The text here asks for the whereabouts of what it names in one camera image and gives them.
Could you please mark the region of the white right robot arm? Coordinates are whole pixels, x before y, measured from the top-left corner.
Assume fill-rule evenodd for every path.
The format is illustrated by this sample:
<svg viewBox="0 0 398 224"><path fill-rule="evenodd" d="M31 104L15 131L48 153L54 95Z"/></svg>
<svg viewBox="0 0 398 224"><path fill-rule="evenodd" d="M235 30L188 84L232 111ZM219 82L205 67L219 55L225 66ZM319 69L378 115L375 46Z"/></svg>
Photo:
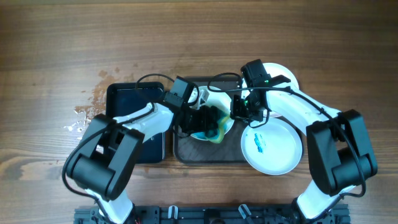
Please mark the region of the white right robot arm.
<svg viewBox="0 0 398 224"><path fill-rule="evenodd" d="M235 118L256 121L244 130L241 149L258 171L286 174L308 156L312 177L296 197L286 220L315 223L324 219L355 187L366 188L377 162L364 119L355 110L327 107L300 91L283 76L244 77L235 96Z"/></svg>

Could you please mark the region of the white plate blue stain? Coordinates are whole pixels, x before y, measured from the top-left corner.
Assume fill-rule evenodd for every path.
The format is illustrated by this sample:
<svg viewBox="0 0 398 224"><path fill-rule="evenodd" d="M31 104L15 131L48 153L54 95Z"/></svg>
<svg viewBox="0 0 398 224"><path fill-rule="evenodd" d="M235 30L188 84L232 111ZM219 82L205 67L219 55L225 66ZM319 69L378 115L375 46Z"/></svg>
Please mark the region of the white plate blue stain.
<svg viewBox="0 0 398 224"><path fill-rule="evenodd" d="M193 133L191 137L201 140L210 140L213 143L220 143L223 140L225 134L232 128L234 120L230 118L230 104L231 98L226 93L210 91L207 86L199 86L198 90L194 89L189 98L189 103L193 103L196 98L199 100L192 108L198 110L200 106L215 106L223 112L219 121L221 122L221 127L216 132L216 136L207 139L204 132Z"/></svg>

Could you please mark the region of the dark brown serving tray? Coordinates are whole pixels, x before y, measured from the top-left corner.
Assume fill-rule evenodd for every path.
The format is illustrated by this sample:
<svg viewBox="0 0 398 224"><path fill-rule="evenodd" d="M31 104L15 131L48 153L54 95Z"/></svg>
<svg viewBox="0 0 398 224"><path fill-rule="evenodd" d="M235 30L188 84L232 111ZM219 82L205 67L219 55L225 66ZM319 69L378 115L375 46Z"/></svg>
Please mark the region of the dark brown serving tray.
<svg viewBox="0 0 398 224"><path fill-rule="evenodd" d="M185 79L205 86L211 77L186 77ZM236 89L242 82L232 76L217 78L211 86L219 89ZM247 163L241 150L241 136L248 125L241 121L234 121L232 128L226 133L219 144L189 138L179 138L174 135L174 156L182 163L189 166L245 164Z"/></svg>

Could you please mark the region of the green yellow sponge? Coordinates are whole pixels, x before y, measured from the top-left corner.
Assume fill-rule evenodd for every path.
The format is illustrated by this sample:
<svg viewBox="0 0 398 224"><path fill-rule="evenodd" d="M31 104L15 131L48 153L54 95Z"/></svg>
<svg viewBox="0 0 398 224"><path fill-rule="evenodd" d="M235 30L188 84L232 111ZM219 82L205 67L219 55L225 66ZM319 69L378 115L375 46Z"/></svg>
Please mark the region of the green yellow sponge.
<svg viewBox="0 0 398 224"><path fill-rule="evenodd" d="M204 106L203 109L205 112L205 139L219 144L226 134L229 114L216 106Z"/></svg>

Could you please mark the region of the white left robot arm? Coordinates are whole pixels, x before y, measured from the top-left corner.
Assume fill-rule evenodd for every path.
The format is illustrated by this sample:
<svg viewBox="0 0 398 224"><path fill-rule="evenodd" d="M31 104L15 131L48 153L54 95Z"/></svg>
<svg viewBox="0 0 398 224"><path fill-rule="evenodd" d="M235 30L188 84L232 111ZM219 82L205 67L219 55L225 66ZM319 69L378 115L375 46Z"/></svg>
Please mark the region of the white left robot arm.
<svg viewBox="0 0 398 224"><path fill-rule="evenodd" d="M214 131L219 115L215 106L160 103L118 118L99 114L65 161L62 180L73 179L79 195L94 199L107 222L124 223L133 209L125 188L143 143L176 125L187 134Z"/></svg>

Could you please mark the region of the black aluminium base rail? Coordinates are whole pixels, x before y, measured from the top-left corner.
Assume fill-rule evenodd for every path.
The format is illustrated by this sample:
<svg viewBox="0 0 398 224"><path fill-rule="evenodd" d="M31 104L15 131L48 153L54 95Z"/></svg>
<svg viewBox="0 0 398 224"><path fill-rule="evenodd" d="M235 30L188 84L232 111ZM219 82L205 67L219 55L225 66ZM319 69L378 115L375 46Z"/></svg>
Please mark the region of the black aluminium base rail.
<svg viewBox="0 0 398 224"><path fill-rule="evenodd" d="M167 224L167 223L295 223L292 207L288 204L239 207L170 207L135 206L124 223ZM73 223L110 223L100 214L98 207L75 209ZM313 223L349 224L348 205L338 204L327 215Z"/></svg>

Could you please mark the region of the black water tray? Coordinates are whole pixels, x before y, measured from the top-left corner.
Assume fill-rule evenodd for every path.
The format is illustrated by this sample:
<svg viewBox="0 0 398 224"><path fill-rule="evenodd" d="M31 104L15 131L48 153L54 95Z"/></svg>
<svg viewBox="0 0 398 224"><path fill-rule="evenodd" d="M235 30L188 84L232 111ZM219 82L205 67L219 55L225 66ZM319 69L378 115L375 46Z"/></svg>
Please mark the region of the black water tray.
<svg viewBox="0 0 398 224"><path fill-rule="evenodd" d="M150 101L158 99L164 92L160 82L144 82L139 84L138 90L135 83L113 83L106 92L106 116L126 116L146 107ZM165 133L159 133L143 146L137 164L155 164L165 159Z"/></svg>

